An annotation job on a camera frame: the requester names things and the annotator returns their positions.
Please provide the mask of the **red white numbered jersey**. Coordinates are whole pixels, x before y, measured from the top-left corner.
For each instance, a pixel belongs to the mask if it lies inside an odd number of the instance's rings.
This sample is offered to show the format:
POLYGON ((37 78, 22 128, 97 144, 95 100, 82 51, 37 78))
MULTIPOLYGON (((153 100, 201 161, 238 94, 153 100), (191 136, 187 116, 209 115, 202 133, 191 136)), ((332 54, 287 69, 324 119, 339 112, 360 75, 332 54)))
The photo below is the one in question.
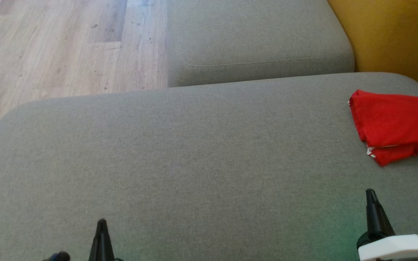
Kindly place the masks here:
POLYGON ((418 96, 356 90, 348 105, 358 136, 369 147, 418 144, 418 96))

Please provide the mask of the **yellow cushion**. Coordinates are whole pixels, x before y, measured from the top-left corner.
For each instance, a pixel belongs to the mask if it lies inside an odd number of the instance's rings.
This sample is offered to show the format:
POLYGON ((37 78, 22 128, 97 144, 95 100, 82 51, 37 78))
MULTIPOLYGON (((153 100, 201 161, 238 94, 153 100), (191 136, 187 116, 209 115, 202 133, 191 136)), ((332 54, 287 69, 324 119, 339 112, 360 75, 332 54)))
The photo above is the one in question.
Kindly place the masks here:
POLYGON ((358 72, 418 81, 418 0, 327 0, 352 45, 358 72))

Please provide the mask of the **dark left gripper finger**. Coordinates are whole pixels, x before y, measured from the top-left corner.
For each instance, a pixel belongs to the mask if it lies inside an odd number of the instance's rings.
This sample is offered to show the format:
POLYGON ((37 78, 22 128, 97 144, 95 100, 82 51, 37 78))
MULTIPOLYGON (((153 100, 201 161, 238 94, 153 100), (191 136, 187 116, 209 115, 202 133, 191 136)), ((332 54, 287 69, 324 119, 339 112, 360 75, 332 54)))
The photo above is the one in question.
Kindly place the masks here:
POLYGON ((97 222, 89 261, 115 261, 107 221, 105 219, 100 219, 97 222))

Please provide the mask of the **small grey sofa cushion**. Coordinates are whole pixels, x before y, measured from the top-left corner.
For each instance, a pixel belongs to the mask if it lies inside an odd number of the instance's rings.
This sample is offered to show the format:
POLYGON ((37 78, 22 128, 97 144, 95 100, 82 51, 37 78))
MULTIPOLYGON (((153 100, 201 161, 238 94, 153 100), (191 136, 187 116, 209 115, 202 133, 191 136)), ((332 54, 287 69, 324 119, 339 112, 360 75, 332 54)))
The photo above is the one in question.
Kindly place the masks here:
POLYGON ((168 86, 350 73, 327 0, 169 0, 168 86))

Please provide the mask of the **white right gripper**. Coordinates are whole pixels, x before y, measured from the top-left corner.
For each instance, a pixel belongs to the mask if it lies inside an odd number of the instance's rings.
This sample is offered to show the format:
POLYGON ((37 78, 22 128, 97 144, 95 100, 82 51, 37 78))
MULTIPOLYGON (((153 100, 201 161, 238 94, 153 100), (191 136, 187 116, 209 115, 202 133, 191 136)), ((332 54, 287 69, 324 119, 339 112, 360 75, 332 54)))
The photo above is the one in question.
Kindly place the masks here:
POLYGON ((418 259, 418 235, 395 236, 375 190, 367 189, 367 234, 357 243, 360 261, 410 261, 418 259))

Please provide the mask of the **large grey sofa seat cushion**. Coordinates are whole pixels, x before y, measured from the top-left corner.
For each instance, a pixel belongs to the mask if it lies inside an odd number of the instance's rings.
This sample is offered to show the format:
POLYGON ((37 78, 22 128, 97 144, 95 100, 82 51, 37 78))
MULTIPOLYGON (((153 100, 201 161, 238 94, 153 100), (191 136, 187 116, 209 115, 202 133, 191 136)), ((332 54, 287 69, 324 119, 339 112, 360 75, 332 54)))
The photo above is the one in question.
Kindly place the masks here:
POLYGON ((0 261, 88 260, 101 218, 127 261, 354 261, 368 188, 418 233, 418 157, 366 154, 357 89, 418 96, 339 73, 19 106, 0 120, 0 261))

